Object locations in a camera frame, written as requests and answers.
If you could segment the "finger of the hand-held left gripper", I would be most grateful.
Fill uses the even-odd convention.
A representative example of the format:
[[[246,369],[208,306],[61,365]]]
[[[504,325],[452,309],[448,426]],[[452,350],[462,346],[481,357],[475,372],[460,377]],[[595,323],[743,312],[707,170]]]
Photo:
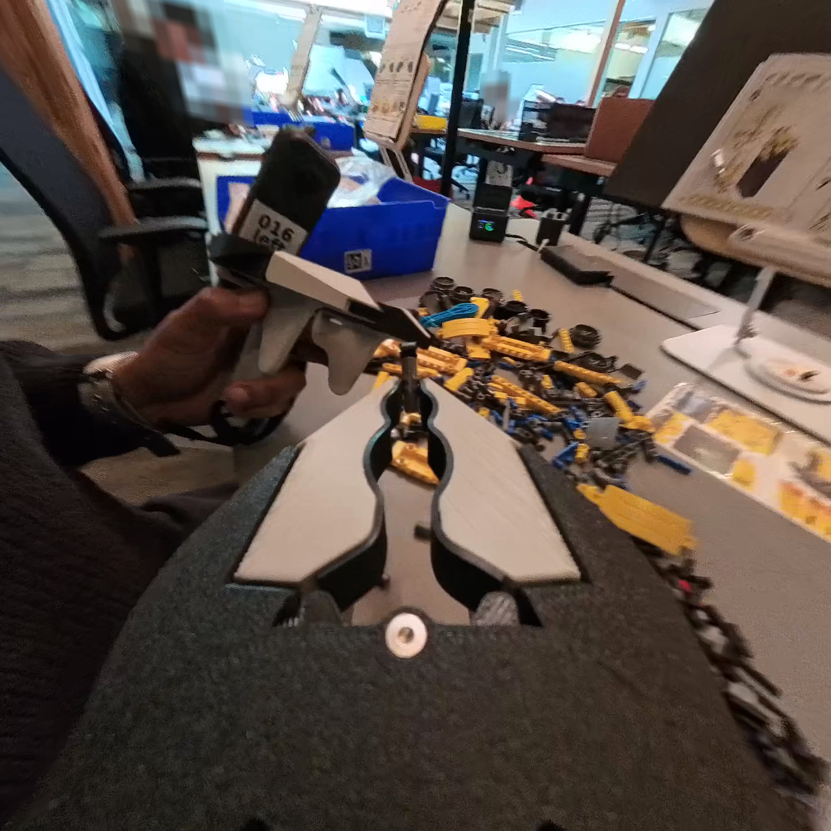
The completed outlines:
[[[431,334],[410,311],[377,302],[363,282],[306,259],[275,253],[265,267],[265,281],[338,312],[386,338],[428,348]]]
[[[328,386],[338,396],[346,395],[364,373],[377,348],[390,336],[320,309],[310,322],[312,344],[322,351],[328,367]]]

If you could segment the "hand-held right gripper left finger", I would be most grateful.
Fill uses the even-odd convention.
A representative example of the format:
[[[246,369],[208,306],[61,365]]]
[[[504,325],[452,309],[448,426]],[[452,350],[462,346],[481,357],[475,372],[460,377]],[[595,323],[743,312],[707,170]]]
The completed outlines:
[[[342,611],[381,584],[387,532],[380,474],[391,458],[385,381],[309,435],[234,572],[240,584],[328,593]]]

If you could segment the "grey toy tube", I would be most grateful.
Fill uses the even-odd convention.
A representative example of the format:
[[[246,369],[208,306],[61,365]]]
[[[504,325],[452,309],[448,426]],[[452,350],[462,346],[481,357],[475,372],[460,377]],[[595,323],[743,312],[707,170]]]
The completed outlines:
[[[421,424],[421,380],[418,372],[417,344],[404,341],[400,345],[399,426],[405,431]]]

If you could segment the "person's left forearm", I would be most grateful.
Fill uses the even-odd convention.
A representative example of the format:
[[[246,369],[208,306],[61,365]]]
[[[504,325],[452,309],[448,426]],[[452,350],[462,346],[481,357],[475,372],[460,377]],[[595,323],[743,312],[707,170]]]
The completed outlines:
[[[16,383],[49,454],[81,467],[140,447],[94,421],[79,400],[77,384],[93,358],[64,355],[26,341],[2,341],[2,382]]]

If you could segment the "person's left hand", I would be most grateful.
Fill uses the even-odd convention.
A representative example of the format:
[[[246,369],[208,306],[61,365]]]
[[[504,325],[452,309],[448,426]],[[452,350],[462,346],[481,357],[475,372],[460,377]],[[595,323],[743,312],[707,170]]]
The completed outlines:
[[[203,289],[116,366],[114,389],[155,427],[207,425],[218,402],[242,419],[285,414],[306,385],[303,367],[288,365],[273,377],[233,379],[246,337],[267,309],[263,290]]]

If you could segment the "blue plastic storage bin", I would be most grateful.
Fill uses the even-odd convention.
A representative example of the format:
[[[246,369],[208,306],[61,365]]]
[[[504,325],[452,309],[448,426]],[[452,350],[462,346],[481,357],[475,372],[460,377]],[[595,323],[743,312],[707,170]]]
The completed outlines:
[[[216,179],[219,230],[256,176]],[[298,257],[357,280],[417,274],[431,269],[448,199],[397,179],[375,206],[326,208]]]

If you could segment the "clear plastic bag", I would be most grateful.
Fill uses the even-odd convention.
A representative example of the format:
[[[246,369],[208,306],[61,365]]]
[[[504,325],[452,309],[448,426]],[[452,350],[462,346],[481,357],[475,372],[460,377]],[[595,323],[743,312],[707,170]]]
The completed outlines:
[[[340,179],[327,202],[329,209],[380,204],[380,192],[398,179],[393,169],[366,155],[343,155],[335,159]]]

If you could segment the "hanging instruction sheet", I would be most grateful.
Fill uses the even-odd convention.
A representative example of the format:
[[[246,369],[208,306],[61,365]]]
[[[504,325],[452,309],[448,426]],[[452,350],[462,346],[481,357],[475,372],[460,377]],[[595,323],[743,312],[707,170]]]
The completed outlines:
[[[427,43],[444,5],[444,1],[401,1],[394,11],[363,124],[370,141],[399,145],[409,133],[425,84]]]

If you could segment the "black office chair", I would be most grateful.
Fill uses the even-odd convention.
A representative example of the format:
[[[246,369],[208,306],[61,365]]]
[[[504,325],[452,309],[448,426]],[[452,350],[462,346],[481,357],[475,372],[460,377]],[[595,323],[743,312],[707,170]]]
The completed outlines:
[[[67,244],[97,335],[119,341],[147,331],[206,283],[206,220],[116,220],[105,196],[2,71],[3,167]]]

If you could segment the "black charger green display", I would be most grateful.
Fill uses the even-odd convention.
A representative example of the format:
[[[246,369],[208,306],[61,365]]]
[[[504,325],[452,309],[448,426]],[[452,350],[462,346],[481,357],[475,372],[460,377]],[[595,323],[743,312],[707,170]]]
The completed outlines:
[[[513,199],[513,168],[500,161],[482,160],[473,193],[469,238],[501,244],[507,231]]]

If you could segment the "yellow printed sticker sheet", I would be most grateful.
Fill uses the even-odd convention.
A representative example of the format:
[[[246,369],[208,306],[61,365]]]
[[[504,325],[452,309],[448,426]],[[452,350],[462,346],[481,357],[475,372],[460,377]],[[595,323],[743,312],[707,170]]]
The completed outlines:
[[[691,383],[647,413],[663,454],[830,541],[830,447]]]

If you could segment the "black power strip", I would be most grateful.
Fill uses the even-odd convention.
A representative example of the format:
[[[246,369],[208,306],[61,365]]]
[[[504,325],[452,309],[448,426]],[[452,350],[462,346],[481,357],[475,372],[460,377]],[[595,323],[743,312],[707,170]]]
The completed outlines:
[[[564,245],[545,246],[539,256],[542,262],[571,283],[581,287],[608,286],[612,274],[604,258],[582,253]]]

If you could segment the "pile of small toy pins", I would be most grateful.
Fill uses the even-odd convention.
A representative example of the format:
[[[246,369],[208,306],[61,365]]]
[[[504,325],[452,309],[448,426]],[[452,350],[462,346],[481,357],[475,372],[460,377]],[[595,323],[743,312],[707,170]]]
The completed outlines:
[[[829,765],[810,748],[797,722],[781,706],[782,691],[754,665],[741,630],[709,602],[712,580],[687,554],[673,555],[631,538],[678,600],[735,722],[774,787],[813,806],[829,785]]]

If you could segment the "white book stand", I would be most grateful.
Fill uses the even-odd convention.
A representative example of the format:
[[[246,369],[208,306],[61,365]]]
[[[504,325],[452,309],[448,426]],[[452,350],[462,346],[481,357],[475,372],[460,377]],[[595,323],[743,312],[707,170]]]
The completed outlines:
[[[738,324],[707,327],[669,338],[661,344],[661,349],[787,425],[829,444],[829,341],[760,310],[774,276],[772,267],[760,271]],[[807,392],[788,387],[763,370],[763,365],[770,360],[817,370],[819,385],[825,391]]]

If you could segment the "open instruction booklet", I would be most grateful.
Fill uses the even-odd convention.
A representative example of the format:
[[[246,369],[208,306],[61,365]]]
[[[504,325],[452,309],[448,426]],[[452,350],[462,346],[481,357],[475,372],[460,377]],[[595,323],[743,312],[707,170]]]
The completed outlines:
[[[830,57],[769,57],[662,206],[696,245],[829,284]]]

